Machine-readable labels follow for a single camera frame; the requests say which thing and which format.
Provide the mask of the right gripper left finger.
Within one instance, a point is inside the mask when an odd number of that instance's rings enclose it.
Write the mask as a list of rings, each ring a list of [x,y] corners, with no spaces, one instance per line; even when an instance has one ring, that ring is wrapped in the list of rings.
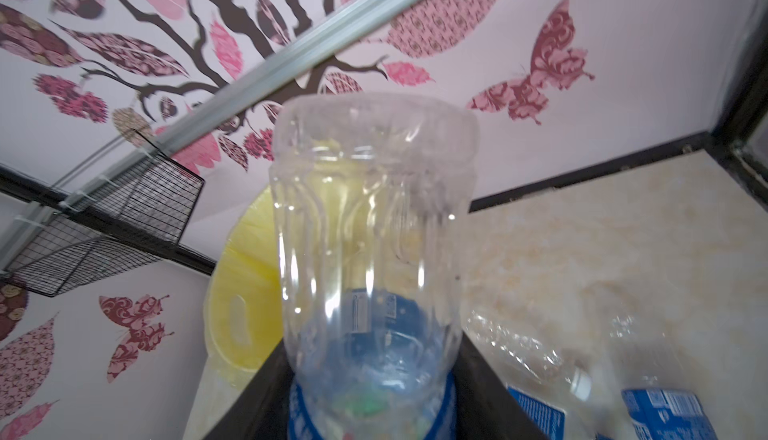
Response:
[[[280,341],[205,440],[287,439],[294,372]]]

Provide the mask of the blue label bottle gripper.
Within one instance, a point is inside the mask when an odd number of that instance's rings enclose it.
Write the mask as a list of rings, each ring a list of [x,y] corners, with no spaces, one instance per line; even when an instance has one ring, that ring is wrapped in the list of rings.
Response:
[[[479,125],[443,101],[307,96],[270,170],[292,439],[452,439],[459,237]]]

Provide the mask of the blue label bottle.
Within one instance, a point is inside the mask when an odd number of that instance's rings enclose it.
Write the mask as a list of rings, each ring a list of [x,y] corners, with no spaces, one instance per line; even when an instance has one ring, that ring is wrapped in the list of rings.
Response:
[[[464,331],[506,390],[548,439],[596,439],[588,418],[594,381],[531,310],[471,308]]]

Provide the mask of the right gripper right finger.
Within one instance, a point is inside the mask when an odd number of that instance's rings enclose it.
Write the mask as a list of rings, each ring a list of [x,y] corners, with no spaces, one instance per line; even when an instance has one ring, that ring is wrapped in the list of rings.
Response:
[[[462,336],[452,374],[456,390],[457,439],[546,439],[508,393],[467,334]]]

